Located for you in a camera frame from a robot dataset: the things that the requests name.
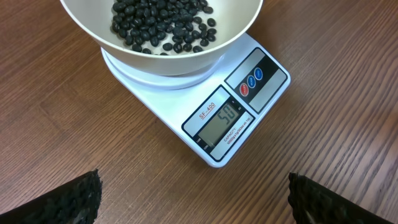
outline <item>black textured object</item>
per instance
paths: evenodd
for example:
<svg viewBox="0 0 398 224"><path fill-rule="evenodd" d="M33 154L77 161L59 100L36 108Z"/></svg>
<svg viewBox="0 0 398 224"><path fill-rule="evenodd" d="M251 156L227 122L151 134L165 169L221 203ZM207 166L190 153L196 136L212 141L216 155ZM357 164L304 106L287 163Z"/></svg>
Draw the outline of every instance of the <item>black textured object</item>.
<svg viewBox="0 0 398 224"><path fill-rule="evenodd" d="M289 181L288 202L297 224L392 224L305 176L290 173Z"/></svg>
<svg viewBox="0 0 398 224"><path fill-rule="evenodd" d="M98 170L94 170L0 215L0 223L92 224L101 196L102 183Z"/></svg>

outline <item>digital display reading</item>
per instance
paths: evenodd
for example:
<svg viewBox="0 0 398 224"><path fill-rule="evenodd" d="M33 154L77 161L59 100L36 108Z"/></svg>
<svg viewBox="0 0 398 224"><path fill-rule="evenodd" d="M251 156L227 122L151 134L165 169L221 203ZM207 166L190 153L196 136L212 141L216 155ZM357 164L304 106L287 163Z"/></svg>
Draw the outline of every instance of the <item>digital display reading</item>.
<svg viewBox="0 0 398 224"><path fill-rule="evenodd" d="M199 133L199 137L207 145L214 147L223 133L228 130L239 117L239 113L229 104L225 104Z"/></svg>

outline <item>blue button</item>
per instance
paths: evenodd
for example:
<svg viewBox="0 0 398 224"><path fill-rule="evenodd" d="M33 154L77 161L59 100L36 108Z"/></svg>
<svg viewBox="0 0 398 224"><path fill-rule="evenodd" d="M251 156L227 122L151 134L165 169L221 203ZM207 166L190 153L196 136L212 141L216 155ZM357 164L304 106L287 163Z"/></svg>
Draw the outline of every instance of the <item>blue button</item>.
<svg viewBox="0 0 398 224"><path fill-rule="evenodd" d="M254 76L252 76L252 75L248 76L248 86L250 88L254 88L256 86L256 80L254 79Z"/></svg>
<svg viewBox="0 0 398 224"><path fill-rule="evenodd" d="M261 70L261 68L254 69L254 76L256 77L256 80L262 80L262 70Z"/></svg>

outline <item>wood grain surface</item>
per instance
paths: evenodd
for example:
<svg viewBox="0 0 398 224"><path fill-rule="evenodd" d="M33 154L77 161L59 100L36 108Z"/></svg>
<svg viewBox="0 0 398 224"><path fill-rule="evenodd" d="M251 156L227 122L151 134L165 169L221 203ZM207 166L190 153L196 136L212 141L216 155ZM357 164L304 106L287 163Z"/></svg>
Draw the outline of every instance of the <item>wood grain surface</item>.
<svg viewBox="0 0 398 224"><path fill-rule="evenodd" d="M296 171L398 223L398 1L266 0L249 30L292 83L208 167L59 1L0 1L0 213L95 168L96 223L293 223Z"/></svg>

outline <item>kitchen scale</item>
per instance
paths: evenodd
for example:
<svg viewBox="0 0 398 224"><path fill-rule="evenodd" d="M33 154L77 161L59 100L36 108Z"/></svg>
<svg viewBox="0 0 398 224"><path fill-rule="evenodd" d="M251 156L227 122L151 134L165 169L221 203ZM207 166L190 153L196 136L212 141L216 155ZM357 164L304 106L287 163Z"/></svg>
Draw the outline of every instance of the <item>kitchen scale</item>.
<svg viewBox="0 0 398 224"><path fill-rule="evenodd" d="M189 75L145 73L102 53L112 74L212 167L231 159L290 84L286 69L247 34Z"/></svg>

